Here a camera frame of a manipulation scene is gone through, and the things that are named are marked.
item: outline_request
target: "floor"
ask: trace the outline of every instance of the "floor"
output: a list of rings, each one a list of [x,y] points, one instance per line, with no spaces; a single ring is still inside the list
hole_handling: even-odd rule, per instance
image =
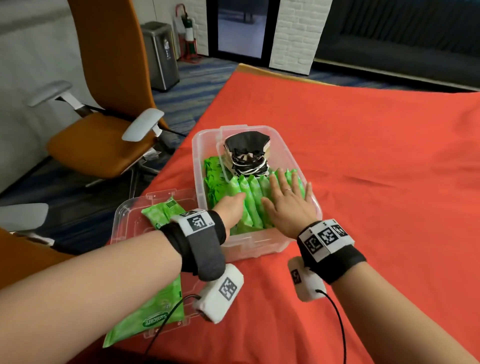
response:
[[[218,50],[261,58],[264,44],[266,15],[246,15],[242,12],[218,11]]]
[[[179,63],[180,82],[167,93],[154,92],[155,103],[165,112],[170,128],[188,133],[210,105],[223,84],[235,70],[231,61],[204,58],[200,64]],[[405,86],[358,78],[341,73],[312,70],[309,79],[335,85],[408,89]],[[166,142],[178,147],[183,138],[170,134]],[[168,161],[163,155],[157,167]],[[56,240],[58,249],[83,253],[101,247],[111,235],[112,222],[118,205],[128,199],[128,174],[86,190],[93,180],[50,159],[32,175],[9,189],[0,198],[0,205],[44,202],[49,204],[45,224],[37,233]],[[139,184],[140,193],[149,183]]]

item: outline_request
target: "glass door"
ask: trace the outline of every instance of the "glass door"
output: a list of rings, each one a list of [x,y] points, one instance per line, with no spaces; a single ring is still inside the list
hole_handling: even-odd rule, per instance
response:
[[[208,53],[268,67],[280,0],[207,0]]]

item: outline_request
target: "trash can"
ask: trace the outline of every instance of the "trash can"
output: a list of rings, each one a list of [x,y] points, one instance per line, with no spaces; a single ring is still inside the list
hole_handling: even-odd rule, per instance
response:
[[[166,23],[148,22],[141,26],[150,72],[151,88],[168,91],[180,81],[172,27]]]

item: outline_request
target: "person's left hand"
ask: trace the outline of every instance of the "person's left hand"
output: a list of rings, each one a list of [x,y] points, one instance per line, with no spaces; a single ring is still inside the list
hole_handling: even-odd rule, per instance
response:
[[[245,193],[236,194],[233,197],[225,196],[218,204],[215,205],[214,210],[222,219],[227,233],[227,239],[230,236],[230,228],[233,228],[237,222],[240,221],[243,213],[243,200],[245,200]]]

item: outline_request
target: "storage box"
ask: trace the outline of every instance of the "storage box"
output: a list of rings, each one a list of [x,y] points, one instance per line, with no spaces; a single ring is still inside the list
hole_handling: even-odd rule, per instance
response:
[[[146,232],[153,231],[155,228],[152,226],[146,216],[142,214],[142,210],[146,207],[159,204],[160,202],[167,201],[171,196],[182,206],[185,211],[197,208],[197,196],[194,190],[166,190],[159,192],[152,192],[142,197],[132,198],[121,204],[115,212],[115,218],[113,220],[112,237],[110,244],[118,243],[126,239],[133,238],[138,235],[145,234]],[[185,297],[186,295],[199,293],[205,282],[198,279],[198,276],[194,276],[191,273],[181,273],[181,290]],[[193,299],[189,299],[183,303],[183,310],[185,312],[185,318],[180,322],[172,322],[165,325],[161,334],[170,330],[180,328],[188,325],[190,320],[198,316],[198,313],[193,308]],[[148,338],[154,335],[158,328],[151,328],[144,332],[144,337]]]
[[[206,189],[204,183],[205,178],[205,159],[212,156],[220,156],[223,152],[221,146],[226,138],[231,135],[247,132],[258,131],[270,137],[270,157],[268,164],[271,168],[297,169],[300,179],[306,186],[307,181],[301,172],[298,164],[288,150],[287,145],[283,141],[280,134],[269,126],[248,126],[248,125],[232,125],[222,126],[219,129],[202,130],[195,134],[192,140],[193,154],[193,173],[195,176],[195,189],[197,191],[198,207],[209,209],[207,205]],[[317,210],[317,218],[322,219],[322,210],[313,197],[315,209]],[[222,245],[222,251],[227,262],[233,262],[239,259],[256,258],[261,255],[279,253],[283,251],[291,242],[281,234],[277,229],[266,229],[262,231],[250,232],[230,236],[229,240]]]

